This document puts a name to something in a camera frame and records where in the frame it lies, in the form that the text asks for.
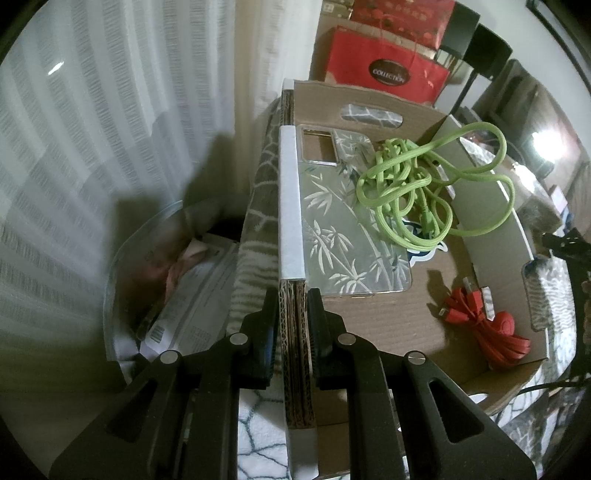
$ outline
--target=red charging cable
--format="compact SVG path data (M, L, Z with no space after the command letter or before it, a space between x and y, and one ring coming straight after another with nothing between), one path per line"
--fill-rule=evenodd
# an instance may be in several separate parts
M449 311L444 320L471 328L478 345L493 370L507 370L531 350L527 338L515 335L515 320L508 312L499 312L495 319L486 318L480 290L466 292L456 288L446 299Z

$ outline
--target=striped curtain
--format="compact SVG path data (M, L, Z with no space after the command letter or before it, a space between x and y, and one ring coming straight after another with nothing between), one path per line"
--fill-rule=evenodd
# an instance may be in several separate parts
M121 243L247 192L320 0L50 0L0 65L0 390L101 390Z

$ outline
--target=metal pin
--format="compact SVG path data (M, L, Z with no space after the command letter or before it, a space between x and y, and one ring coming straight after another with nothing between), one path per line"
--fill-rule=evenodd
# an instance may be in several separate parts
M337 340L341 345L353 345L356 338L352 333L341 333Z
M166 350L162 355L160 355L160 361L165 365L170 365L175 363L178 360L178 352L174 350Z
M418 350L414 350L407 355L408 361L411 362L413 365L422 365L425 363L425 354L419 352Z
M248 341L248 335L244 333L234 333L230 337L230 343L232 345L244 345Z

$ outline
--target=paper document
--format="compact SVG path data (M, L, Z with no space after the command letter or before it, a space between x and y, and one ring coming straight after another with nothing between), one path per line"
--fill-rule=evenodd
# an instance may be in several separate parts
M145 336L156 353L173 349L182 355L208 349L223 336L236 274L238 244L203 235L207 254L181 278L168 303Z

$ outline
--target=cardboard box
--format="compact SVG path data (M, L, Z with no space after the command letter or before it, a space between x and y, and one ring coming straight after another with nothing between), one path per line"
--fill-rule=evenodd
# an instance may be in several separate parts
M294 478L330 478L346 472L348 430L346 394L320 392L310 373L305 310L305 266L298 185L297 125L363 132L371 141L408 138L418 144L445 136L459 124L435 109L387 93L319 82L286 81L280 129L280 316L284 362L285 405L290 469ZM379 122L343 119L348 105L393 112L397 128ZM460 168L472 166L459 141L438 153ZM499 215L508 197L499 183L460 181L454 185L452 206L461 226L477 228ZM326 297L326 310L340 314L347 330L373 342L383 351L403 355L423 351L466 393L486 394L479 403L492 415L529 381L548 355L547 332L531 327L522 278L523 266L533 259L515 212L493 232L465 241L448 236L447 252L411 270L413 283L401 293L373 296ZM447 325L437 312L450 288L475 274L491 289L495 310L515 317L516 334L529 338L531 352L509 372L488 369L467 330Z

